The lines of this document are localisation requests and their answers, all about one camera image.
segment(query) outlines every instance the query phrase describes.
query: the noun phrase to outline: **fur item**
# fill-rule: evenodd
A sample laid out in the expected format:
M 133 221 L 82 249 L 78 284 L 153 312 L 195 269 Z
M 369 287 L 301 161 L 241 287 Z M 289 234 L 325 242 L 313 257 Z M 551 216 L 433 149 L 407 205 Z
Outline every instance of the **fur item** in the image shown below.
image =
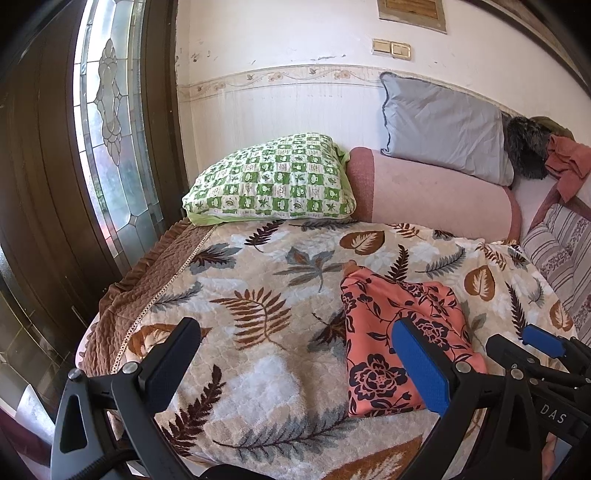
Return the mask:
M 543 179 L 548 171 L 548 142 L 551 131 L 524 116 L 512 118 L 507 125 L 507 153 L 515 172 L 526 179 Z

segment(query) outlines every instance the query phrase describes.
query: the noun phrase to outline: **pink bolster pillow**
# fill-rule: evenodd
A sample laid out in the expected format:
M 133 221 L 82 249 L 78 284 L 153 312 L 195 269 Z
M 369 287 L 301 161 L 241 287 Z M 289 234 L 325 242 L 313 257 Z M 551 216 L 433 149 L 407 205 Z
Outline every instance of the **pink bolster pillow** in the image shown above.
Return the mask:
M 519 241 L 521 212 L 507 187 L 364 147 L 351 151 L 347 178 L 357 200 L 351 217 L 361 222 L 414 223 L 486 242 Z

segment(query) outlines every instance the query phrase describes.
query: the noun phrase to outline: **blue gripper pad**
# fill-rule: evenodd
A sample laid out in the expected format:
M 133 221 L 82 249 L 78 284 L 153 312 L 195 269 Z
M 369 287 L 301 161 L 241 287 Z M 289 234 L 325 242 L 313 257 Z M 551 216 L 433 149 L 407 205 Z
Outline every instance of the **blue gripper pad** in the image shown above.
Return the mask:
M 392 344 L 425 405 L 443 416 L 449 403 L 449 383 L 402 322 L 394 322 Z
M 560 339 L 535 325 L 528 325 L 521 333 L 524 345 L 531 345 L 551 358 L 559 358 L 566 353 Z

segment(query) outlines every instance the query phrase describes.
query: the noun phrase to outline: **leaf-patterned blanket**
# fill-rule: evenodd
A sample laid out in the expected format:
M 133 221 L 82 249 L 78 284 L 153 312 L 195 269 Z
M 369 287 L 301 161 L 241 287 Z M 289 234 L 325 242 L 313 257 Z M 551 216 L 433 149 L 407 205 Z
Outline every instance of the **leaf-patterned blanket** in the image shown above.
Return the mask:
M 407 224 L 238 222 L 214 228 L 147 303 L 113 369 L 141 359 L 180 319 L 194 317 L 203 342 L 168 410 L 157 415 L 179 454 L 275 479 L 395 479 L 437 415 L 348 417 L 339 284 L 351 259 L 395 281 L 451 287 L 477 352 L 485 353 L 495 333 L 518 342 L 528 323 L 575 335 L 518 247 Z M 489 372 L 502 373 L 486 362 Z M 481 418 L 473 420 L 450 476 L 461 470 Z

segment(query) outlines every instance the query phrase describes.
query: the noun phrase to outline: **gold switch plate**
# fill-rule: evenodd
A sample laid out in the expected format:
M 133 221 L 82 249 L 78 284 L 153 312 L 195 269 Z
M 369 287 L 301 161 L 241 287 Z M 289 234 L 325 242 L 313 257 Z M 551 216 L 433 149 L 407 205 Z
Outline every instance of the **gold switch plate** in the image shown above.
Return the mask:
M 391 55 L 395 59 L 411 59 L 411 47 L 408 43 L 400 43 L 396 41 L 380 40 L 374 38 L 372 40 L 372 52 L 374 54 Z
M 392 51 L 390 43 L 391 42 L 389 42 L 388 40 L 378 40 L 374 38 L 372 49 L 374 53 L 386 53 L 390 55 L 390 52 Z

